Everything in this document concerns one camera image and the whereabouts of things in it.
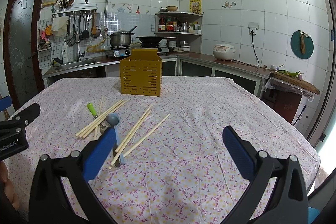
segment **yellow bowl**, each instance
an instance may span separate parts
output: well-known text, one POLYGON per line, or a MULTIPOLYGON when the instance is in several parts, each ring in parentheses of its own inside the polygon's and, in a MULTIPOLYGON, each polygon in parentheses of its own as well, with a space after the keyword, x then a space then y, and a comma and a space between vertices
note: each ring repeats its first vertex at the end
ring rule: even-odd
POLYGON ((170 12, 175 12, 177 11, 178 7, 177 6, 167 6, 167 10, 170 12))

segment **soap bottle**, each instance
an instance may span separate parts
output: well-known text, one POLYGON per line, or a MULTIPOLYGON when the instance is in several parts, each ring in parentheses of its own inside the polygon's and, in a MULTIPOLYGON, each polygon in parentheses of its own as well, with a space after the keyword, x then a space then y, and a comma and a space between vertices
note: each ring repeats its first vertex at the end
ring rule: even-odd
POLYGON ((69 60, 69 46, 67 45, 67 43, 65 42, 64 40, 64 44, 62 46, 62 60, 63 60, 63 63, 69 63, 70 60, 69 60))

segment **green round cutting board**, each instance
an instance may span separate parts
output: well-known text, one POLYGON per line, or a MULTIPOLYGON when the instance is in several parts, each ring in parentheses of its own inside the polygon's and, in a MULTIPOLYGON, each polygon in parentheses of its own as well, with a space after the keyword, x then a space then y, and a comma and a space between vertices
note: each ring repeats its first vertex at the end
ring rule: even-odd
POLYGON ((293 53, 298 58, 308 59, 313 54, 314 43, 313 43, 313 40, 311 39, 310 36, 307 37, 307 36, 303 35, 303 40, 304 40, 304 44, 305 44, 305 47, 306 47, 306 53, 302 54, 301 53, 301 47, 300 47, 300 42, 301 42, 300 35, 301 35, 301 32, 299 30, 296 31, 292 35, 292 38, 291 38, 291 48, 292 48, 293 53))

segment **sink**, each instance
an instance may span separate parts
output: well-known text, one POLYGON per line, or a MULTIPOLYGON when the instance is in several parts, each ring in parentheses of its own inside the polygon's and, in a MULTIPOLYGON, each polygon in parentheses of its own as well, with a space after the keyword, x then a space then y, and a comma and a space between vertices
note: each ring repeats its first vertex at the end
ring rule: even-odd
POLYGON ((88 59, 84 59, 81 61, 74 61, 74 62, 62 64, 58 67, 55 67, 55 70, 72 69, 72 68, 77 68, 77 67, 86 66, 86 65, 99 64, 99 63, 100 62, 98 62, 94 58, 88 58, 88 59))

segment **floral tablecloth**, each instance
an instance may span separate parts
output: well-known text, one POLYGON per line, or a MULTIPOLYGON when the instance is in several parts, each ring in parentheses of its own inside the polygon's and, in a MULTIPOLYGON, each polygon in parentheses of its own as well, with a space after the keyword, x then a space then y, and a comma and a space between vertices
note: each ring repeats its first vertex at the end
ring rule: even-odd
MULTIPOLYGON (((306 185, 317 173, 320 158, 292 125, 231 79, 216 77, 162 77, 161 97, 120 93, 120 79, 62 79, 23 107, 37 102, 40 116, 26 128, 29 148, 6 160, 10 179, 27 214, 34 171, 42 154, 51 158, 82 150, 87 139, 75 133, 92 121, 86 104, 103 110, 120 99, 117 110, 120 139, 152 103, 152 112, 128 147, 165 115, 169 118, 126 157, 126 165, 109 170, 107 162, 95 181, 95 194, 118 223, 216 224, 229 213, 248 185, 239 174, 222 141, 231 125, 256 150, 271 156, 298 156, 306 185)), ((268 201, 270 180, 254 216, 268 201)), ((68 181, 64 187, 78 215, 84 216, 68 181)))

